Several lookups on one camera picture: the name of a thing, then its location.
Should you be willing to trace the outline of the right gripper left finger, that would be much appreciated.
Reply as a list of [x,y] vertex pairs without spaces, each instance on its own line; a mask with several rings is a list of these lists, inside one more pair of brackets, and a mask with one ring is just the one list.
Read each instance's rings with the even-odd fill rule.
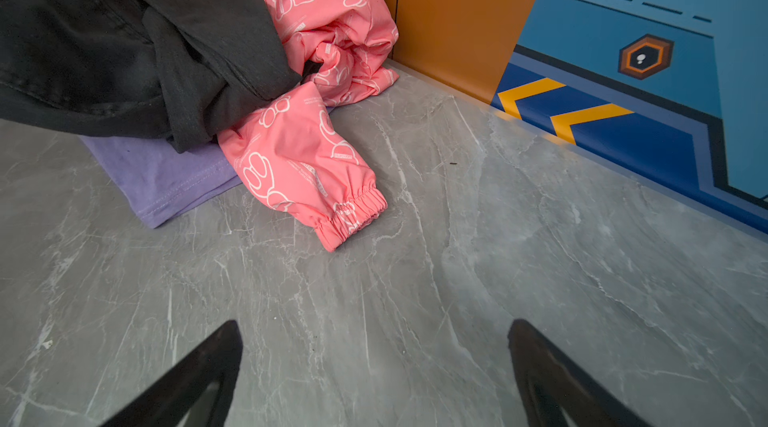
[[224,322],[106,426],[223,426],[243,354],[238,323]]

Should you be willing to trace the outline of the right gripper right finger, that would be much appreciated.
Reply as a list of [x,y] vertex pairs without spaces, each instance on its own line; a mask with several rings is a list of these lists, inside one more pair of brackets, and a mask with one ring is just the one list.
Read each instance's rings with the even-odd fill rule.
[[646,426],[525,319],[513,321],[508,348],[530,426]]

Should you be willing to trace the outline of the purple t-shirt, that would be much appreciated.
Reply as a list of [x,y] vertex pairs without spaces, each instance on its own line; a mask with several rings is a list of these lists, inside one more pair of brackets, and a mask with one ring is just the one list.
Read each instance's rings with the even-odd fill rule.
[[82,136],[80,140],[149,228],[241,184],[215,143],[178,153],[162,139]]

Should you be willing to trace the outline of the pink patterned jacket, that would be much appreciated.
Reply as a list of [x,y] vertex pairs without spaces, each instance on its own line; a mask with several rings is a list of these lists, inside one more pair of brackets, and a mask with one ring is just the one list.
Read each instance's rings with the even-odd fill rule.
[[398,39],[385,0],[264,0],[298,86],[218,137],[248,190],[311,227],[328,251],[387,206],[374,171],[337,133],[332,108],[391,87],[384,64]]

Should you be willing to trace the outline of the black sweatshirt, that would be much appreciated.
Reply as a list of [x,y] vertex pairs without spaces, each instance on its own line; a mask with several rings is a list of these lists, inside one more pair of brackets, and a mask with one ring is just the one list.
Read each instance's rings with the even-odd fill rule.
[[170,125],[186,152],[296,87],[264,0],[144,0]]

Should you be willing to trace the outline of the dark grey denim garment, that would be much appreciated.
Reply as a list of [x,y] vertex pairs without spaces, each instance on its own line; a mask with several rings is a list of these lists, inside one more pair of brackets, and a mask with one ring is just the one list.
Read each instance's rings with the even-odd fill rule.
[[1,117],[94,137],[171,127],[141,0],[1,0]]

